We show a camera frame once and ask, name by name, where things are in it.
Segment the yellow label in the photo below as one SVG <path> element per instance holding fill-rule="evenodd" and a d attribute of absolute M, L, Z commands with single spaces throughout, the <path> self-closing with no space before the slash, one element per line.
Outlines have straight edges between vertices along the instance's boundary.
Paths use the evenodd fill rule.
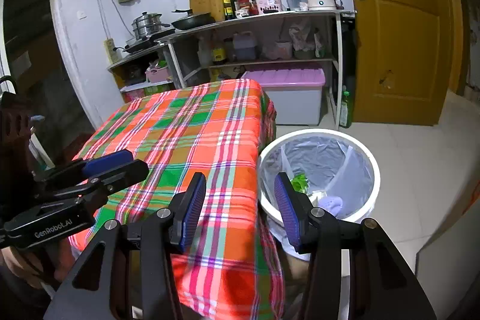
<path fill-rule="evenodd" d="M 215 48 L 213 50 L 214 61 L 222 61 L 227 58 L 225 48 Z"/>

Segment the doorway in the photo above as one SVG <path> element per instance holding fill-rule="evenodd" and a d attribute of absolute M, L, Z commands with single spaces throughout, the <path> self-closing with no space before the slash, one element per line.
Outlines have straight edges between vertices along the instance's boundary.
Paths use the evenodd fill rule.
<path fill-rule="evenodd" d="M 54 164 L 70 161 L 94 128 L 64 67 L 50 0 L 3 0 L 3 38 L 3 71 L 31 100 L 36 137 Z"/>

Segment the pink storage box lid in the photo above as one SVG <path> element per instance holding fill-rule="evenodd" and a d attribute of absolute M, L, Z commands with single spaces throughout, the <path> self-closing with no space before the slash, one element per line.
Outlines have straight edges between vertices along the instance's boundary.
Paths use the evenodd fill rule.
<path fill-rule="evenodd" d="M 325 85 L 325 74 L 321 68 L 247 71 L 242 79 L 253 79 L 262 87 L 322 87 Z"/>

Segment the trash can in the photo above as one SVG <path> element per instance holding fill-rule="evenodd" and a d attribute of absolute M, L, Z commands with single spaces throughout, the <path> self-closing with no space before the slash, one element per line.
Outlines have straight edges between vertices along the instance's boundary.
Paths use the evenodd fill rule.
<path fill-rule="evenodd" d="M 289 179 L 304 175 L 305 192 L 314 206 L 338 219 L 360 222 L 374 208 L 380 189 L 380 171 L 371 152 L 352 136 L 329 129 L 304 129 L 288 133 L 260 154 L 257 180 L 260 204 L 267 213 L 270 232 L 284 250 L 300 259 L 286 240 L 274 195 L 274 180 L 284 171 Z"/>

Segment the metal screw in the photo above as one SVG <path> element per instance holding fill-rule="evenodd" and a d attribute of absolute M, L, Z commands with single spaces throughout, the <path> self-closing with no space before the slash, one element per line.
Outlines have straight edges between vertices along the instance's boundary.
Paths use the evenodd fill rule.
<path fill-rule="evenodd" d="M 157 216 L 160 217 L 161 219 L 164 219 L 165 217 L 170 216 L 170 214 L 171 214 L 171 211 L 170 209 L 167 209 L 167 208 L 162 208 L 157 210 Z"/>
<path fill-rule="evenodd" d="M 315 217 L 323 217 L 325 211 L 322 208 L 313 208 L 310 213 Z"/>
<path fill-rule="evenodd" d="M 377 222 L 374 219 L 365 219 L 365 226 L 370 229 L 377 227 Z"/>
<path fill-rule="evenodd" d="M 107 229 L 113 229 L 117 226 L 117 221 L 115 220 L 108 220 L 107 222 L 105 222 L 105 228 Z"/>

